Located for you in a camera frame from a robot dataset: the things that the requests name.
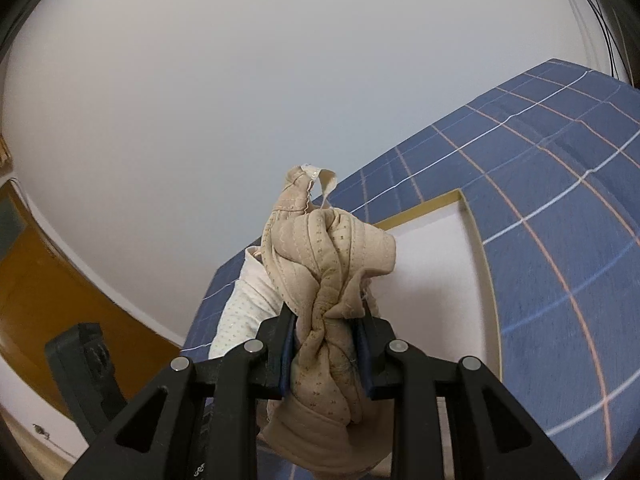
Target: crumpled beige garment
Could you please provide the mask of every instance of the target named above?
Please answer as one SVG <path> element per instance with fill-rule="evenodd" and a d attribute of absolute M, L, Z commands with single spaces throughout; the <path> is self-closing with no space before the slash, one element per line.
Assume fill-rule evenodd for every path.
<path fill-rule="evenodd" d="M 347 319 L 364 316 L 368 278 L 390 273 L 396 241 L 347 211 L 309 200 L 335 175 L 293 168 L 262 234 L 262 262 L 276 290 L 298 316 L 298 353 L 290 393 L 270 401 L 262 435 L 281 456 L 322 480 L 356 479 L 391 452 L 393 403 L 366 397 Z M 374 301 L 368 301 L 377 314 Z"/>

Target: beige cloth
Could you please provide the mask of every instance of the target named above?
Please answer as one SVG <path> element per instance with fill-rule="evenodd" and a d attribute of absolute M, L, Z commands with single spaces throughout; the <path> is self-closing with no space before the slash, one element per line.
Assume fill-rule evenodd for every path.
<path fill-rule="evenodd" d="M 365 396 L 346 320 L 364 315 L 368 278 L 393 270 L 396 242 L 346 211 L 325 203 L 315 208 L 309 193 L 316 178 L 326 197 L 335 187 L 332 172 L 296 167 L 287 173 L 262 234 L 262 263 L 298 316 L 299 345 L 290 393 L 270 401 L 262 434 L 316 478 L 355 479 L 391 451 L 393 404 Z"/>

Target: brown wooden panel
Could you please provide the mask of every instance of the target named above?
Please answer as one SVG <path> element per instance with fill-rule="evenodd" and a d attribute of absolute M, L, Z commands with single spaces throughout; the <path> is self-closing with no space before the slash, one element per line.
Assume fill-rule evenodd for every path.
<path fill-rule="evenodd" d="M 80 322 L 98 322 L 129 399 L 178 354 L 178 348 L 114 304 L 46 239 L 13 190 L 27 227 L 0 262 L 0 354 L 18 375 L 67 414 L 47 366 L 47 341 Z"/>

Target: white garment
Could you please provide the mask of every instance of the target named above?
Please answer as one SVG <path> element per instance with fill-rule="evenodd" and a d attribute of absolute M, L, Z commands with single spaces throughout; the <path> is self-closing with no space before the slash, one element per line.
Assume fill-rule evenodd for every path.
<path fill-rule="evenodd" d="M 259 249 L 252 246 L 244 251 L 240 277 L 222 311 L 216 336 L 209 348 L 209 359 L 222 357 L 240 343 L 253 339 L 260 323 L 280 315 L 282 298 L 254 256 Z"/>

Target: triangular cutout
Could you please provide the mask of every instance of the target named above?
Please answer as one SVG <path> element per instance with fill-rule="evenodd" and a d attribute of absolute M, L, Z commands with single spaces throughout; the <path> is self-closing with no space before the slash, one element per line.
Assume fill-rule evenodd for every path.
<path fill-rule="evenodd" d="M 166 395 L 165 390 L 156 391 L 146 404 L 131 417 L 127 425 L 120 430 L 116 436 L 116 444 L 135 449 L 140 453 L 149 451 L 156 434 Z"/>
<path fill-rule="evenodd" d="M 531 435 L 525 430 L 518 419 L 502 403 L 490 389 L 482 390 L 491 426 L 494 430 L 495 443 L 501 453 L 508 453 L 516 449 L 530 446 Z"/>

